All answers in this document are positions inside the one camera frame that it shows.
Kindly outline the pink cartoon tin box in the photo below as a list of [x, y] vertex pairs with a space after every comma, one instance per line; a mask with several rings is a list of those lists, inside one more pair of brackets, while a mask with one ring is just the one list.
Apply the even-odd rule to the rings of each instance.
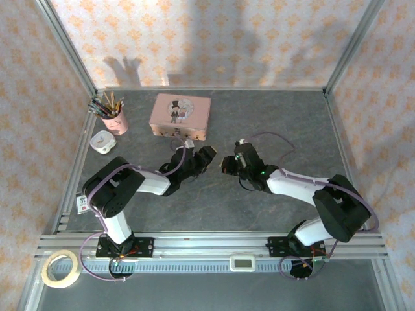
[[208, 133], [211, 99], [190, 95], [159, 93], [156, 96], [149, 125], [155, 136], [175, 137], [175, 128], [182, 139], [204, 141]]

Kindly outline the pink pencil cup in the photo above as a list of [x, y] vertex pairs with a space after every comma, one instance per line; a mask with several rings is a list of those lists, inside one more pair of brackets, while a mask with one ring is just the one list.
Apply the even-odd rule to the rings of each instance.
[[120, 136], [127, 132], [129, 128], [129, 123], [125, 117], [124, 111], [121, 110], [121, 112], [112, 119], [103, 119], [101, 118], [101, 121], [107, 128], [107, 130], [116, 136]]

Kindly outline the white digital display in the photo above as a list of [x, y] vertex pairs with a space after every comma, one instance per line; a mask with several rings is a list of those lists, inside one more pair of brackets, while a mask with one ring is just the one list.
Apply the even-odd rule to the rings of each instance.
[[249, 273], [256, 270], [256, 261], [254, 255], [231, 255], [230, 271]]

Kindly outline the white printed card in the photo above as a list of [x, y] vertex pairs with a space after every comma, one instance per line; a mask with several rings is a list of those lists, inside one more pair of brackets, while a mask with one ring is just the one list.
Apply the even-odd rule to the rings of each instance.
[[83, 214], [89, 211], [87, 197], [84, 194], [76, 195], [77, 214]]

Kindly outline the masking tape roll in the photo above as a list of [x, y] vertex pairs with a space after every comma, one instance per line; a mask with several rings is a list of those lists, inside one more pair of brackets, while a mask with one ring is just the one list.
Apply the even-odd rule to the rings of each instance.
[[[69, 259], [71, 269], [63, 279], [57, 280], [52, 272], [52, 265], [60, 259]], [[78, 280], [81, 271], [82, 267], [78, 261], [77, 255], [70, 250], [61, 249], [49, 255], [41, 269], [41, 278], [48, 287], [59, 289], [67, 288]]]

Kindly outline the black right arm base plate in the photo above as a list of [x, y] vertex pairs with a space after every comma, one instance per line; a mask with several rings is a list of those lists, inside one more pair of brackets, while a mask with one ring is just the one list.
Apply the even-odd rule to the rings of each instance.
[[295, 236], [270, 236], [265, 247], [268, 248], [270, 257], [309, 258], [329, 255], [329, 251], [322, 241], [318, 241], [311, 246], [305, 246]]

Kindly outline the long aluminium mounting rail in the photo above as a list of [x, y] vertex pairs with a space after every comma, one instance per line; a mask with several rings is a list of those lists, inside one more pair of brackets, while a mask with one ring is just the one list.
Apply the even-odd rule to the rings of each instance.
[[[62, 231], [56, 235], [43, 235], [35, 250], [35, 257], [47, 257], [60, 249], [77, 252], [87, 232]], [[285, 233], [266, 231], [160, 231], [136, 233], [139, 238], [154, 239], [156, 260], [225, 259], [230, 255], [255, 255], [268, 258], [266, 247], [270, 237], [286, 237]], [[385, 242], [379, 233], [357, 233], [348, 243], [338, 242], [332, 259], [387, 259]]]

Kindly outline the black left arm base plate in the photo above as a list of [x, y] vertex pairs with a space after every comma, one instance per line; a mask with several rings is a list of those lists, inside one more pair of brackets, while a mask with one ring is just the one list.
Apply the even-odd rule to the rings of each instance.
[[129, 238], [122, 244], [114, 244], [108, 237], [102, 236], [96, 248], [96, 257], [151, 258], [154, 251], [153, 238]]

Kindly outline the aluminium side rail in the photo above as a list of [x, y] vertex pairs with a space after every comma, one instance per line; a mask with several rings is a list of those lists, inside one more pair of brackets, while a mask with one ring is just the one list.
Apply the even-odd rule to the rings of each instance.
[[80, 131], [75, 158], [69, 171], [68, 179], [66, 181], [64, 191], [51, 227], [52, 235], [57, 234], [59, 231], [66, 230], [67, 223], [63, 222], [63, 220], [67, 222], [71, 214], [77, 193], [78, 183], [82, 173], [82, 168], [84, 166], [86, 154], [88, 152], [89, 140], [95, 127], [95, 122], [96, 117], [87, 111]]
[[[355, 189], [365, 197], [364, 190], [359, 188], [359, 180], [355, 176], [356, 164], [353, 153], [351, 151], [351, 145], [344, 127], [344, 123], [340, 116], [334, 94], [330, 93], [327, 89], [323, 88], [323, 94], [329, 112], [329, 116], [333, 125], [336, 140], [340, 150], [340, 156], [346, 171], [346, 176], [349, 178]], [[363, 233], [380, 233], [379, 231], [379, 219], [372, 207], [369, 208], [371, 216], [363, 225]]]

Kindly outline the aluminium frame post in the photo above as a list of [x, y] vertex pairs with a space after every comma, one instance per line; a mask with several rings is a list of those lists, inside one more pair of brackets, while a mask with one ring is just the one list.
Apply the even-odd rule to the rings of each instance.
[[34, 0], [47, 22], [53, 36], [67, 57], [71, 67], [77, 74], [81, 84], [89, 95], [95, 95], [97, 88], [90, 77], [84, 62], [79, 56], [69, 34], [67, 33], [58, 13], [54, 9], [51, 0]]
[[322, 89], [325, 98], [328, 98], [330, 94], [334, 91], [335, 86], [338, 84], [341, 76], [344, 74], [344, 71], [347, 69], [348, 65], [351, 62], [354, 54], [356, 53], [358, 47], [362, 43], [366, 33], [371, 27], [374, 19], [378, 15], [383, 3], [385, 0], [370, 0], [366, 10], [364, 11], [360, 21], [358, 22], [351, 38], [344, 49], [337, 65], [332, 72], [325, 88]]

